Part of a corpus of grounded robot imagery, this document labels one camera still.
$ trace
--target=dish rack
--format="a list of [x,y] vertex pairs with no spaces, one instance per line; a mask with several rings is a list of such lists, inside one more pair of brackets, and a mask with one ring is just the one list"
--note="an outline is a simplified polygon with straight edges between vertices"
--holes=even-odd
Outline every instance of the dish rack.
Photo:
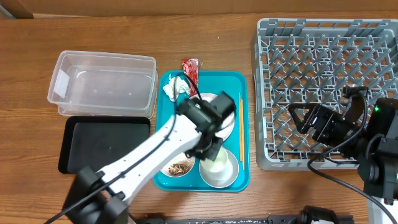
[[[398,98],[397,34],[398,20],[261,19],[252,40],[258,166],[308,170],[308,160],[326,148],[312,139],[314,130],[297,132],[289,103],[321,103],[342,113],[343,85],[365,85],[369,119],[378,98]],[[339,152],[326,156],[345,160]],[[330,161],[312,166],[357,168]]]

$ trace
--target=crumpled napkin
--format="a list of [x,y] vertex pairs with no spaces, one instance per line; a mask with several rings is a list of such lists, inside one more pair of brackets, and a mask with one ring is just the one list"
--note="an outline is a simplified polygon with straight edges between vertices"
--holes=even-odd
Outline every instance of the crumpled napkin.
[[171,75],[169,75],[169,84],[163,86],[163,90],[172,102],[174,102],[174,91],[173,91],[174,82],[177,82],[175,84],[176,99],[178,98],[178,95],[180,93],[187,93],[188,95],[191,93],[191,89],[188,83],[186,83],[186,81],[182,80],[179,76],[172,78]]

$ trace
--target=wooden table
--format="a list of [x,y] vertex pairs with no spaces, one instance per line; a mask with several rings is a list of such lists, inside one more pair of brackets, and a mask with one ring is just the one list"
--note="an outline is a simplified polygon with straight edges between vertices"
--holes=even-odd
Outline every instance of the wooden table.
[[[236,194],[164,192],[150,182],[131,205],[137,218],[148,213],[176,219],[267,217],[296,214],[305,205],[314,205],[367,223],[362,196],[311,172],[258,168],[250,41],[263,17],[398,18],[398,11],[0,21],[0,223],[43,223],[60,211],[73,180],[73,175],[57,170],[67,118],[46,99],[63,50],[150,55],[157,61],[159,76],[181,68],[182,58],[195,57],[201,59],[201,69],[235,70],[248,80],[251,181],[247,189]],[[328,173],[362,187],[355,170]],[[62,217],[58,223],[69,221]]]

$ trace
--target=wooden chopsticks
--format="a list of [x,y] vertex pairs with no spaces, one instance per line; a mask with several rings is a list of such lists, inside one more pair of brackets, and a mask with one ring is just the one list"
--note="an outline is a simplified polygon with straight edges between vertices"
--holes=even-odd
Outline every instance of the wooden chopsticks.
[[240,148],[240,160],[243,163],[244,170],[244,125],[243,125],[243,100],[241,93],[239,93],[239,148]]

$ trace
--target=teal tray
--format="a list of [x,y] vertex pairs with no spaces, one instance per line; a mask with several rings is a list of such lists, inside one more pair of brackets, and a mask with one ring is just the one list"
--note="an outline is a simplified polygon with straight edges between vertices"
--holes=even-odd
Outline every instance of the teal tray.
[[[171,70],[166,72],[159,80],[159,97],[157,102],[156,127],[159,130],[174,114],[174,104],[163,91],[163,86],[168,84],[169,75],[171,77],[182,73],[182,70]],[[199,174],[199,159],[196,160],[192,170],[182,177],[168,177],[159,172],[154,177],[155,185],[162,190],[178,190],[178,191],[202,191],[202,192],[239,192],[244,190],[250,182],[250,148],[249,148],[249,123],[248,123],[248,84],[245,77],[239,72],[233,71],[199,71],[199,87],[200,93],[218,94],[225,91],[235,101],[238,108],[239,93],[243,99],[244,114],[244,160],[245,167],[243,170],[242,162],[239,161],[239,118],[235,117],[234,129],[229,138],[223,143],[223,146],[230,150],[239,161],[239,175],[235,182],[229,187],[216,189],[210,187],[203,181]],[[183,93],[178,96],[177,103],[188,98]]]

